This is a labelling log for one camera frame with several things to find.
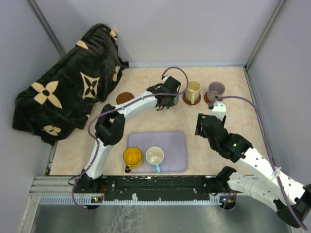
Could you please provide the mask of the grey ceramic mug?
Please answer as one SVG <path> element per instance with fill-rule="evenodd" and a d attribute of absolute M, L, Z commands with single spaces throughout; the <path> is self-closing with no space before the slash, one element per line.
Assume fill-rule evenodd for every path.
<path fill-rule="evenodd" d="M 177 93 L 173 98 L 173 105 L 176 106 L 179 102 L 179 94 Z"/>

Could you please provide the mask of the cream ceramic mug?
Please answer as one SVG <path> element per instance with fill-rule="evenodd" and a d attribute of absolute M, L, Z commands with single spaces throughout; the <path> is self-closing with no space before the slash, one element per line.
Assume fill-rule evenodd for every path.
<path fill-rule="evenodd" d="M 185 92 L 186 100 L 191 104 L 194 105 L 199 101 L 200 98 L 200 91 L 201 91 L 201 84 L 198 81 L 190 81 Z"/>

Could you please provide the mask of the purple ceramic mug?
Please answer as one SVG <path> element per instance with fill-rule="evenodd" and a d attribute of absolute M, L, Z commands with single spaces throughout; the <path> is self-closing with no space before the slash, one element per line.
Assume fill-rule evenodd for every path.
<path fill-rule="evenodd" d="M 225 92 L 225 86 L 221 82 L 211 82 L 207 90 L 207 99 L 212 102 L 216 98 L 223 96 Z"/>

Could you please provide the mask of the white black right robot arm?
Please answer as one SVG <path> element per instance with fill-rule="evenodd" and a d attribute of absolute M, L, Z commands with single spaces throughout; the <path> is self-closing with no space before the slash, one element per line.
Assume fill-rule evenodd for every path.
<path fill-rule="evenodd" d="M 272 166 L 244 137 L 229 133 L 216 116 L 199 113 L 195 135 L 206 138 L 212 150 L 236 163 L 256 178 L 249 178 L 231 167 L 218 174 L 218 188 L 238 191 L 264 203 L 286 224 L 300 228 L 311 209 L 311 186 L 304 185 Z"/>

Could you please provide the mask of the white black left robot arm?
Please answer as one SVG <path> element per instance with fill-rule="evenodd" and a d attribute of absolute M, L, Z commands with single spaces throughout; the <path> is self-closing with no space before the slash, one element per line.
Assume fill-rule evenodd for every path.
<path fill-rule="evenodd" d="M 181 83 L 173 75 L 164 76 L 163 83 L 149 87 L 141 95 L 125 103 L 113 106 L 106 104 L 95 118 L 95 145 L 77 187 L 92 193 L 101 187 L 100 177 L 105 161 L 114 145 L 120 142 L 125 124 L 149 109 L 170 108 L 177 103 Z"/>

